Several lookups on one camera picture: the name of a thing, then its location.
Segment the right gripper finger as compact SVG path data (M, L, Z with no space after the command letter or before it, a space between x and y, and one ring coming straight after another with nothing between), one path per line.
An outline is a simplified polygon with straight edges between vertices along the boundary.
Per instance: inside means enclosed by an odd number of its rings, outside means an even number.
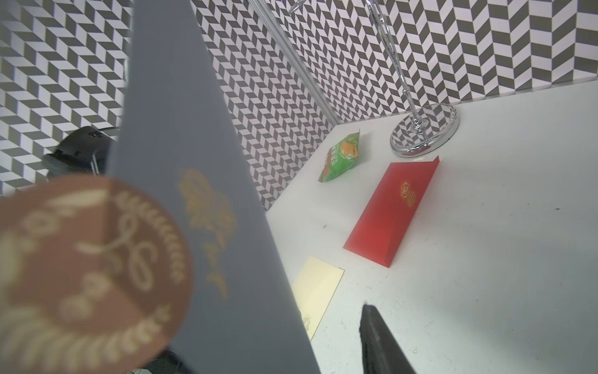
M365 374L416 373L374 305L363 305L359 334Z

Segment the cream yellow envelope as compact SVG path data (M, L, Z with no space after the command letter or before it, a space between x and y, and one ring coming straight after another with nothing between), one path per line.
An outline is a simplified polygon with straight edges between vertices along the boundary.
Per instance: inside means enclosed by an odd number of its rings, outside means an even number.
M316 257L309 257L292 284L297 308L311 341L335 295L344 270Z

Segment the red envelope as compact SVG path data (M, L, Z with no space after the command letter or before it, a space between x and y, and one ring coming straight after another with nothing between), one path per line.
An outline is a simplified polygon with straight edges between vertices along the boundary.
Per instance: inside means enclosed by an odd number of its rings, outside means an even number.
M389 165L344 249L389 268L440 158Z

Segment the dark grey envelope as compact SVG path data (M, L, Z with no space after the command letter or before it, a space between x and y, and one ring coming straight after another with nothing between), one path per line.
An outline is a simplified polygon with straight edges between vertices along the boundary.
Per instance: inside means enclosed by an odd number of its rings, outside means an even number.
M104 174L1 202L1 371L317 373L188 1L133 6Z

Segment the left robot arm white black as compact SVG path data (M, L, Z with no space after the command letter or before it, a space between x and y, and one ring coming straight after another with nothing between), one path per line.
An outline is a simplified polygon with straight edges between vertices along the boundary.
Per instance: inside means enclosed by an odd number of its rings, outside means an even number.
M104 175L110 150L116 140L93 126L70 133L50 154L42 157L48 179L71 175Z

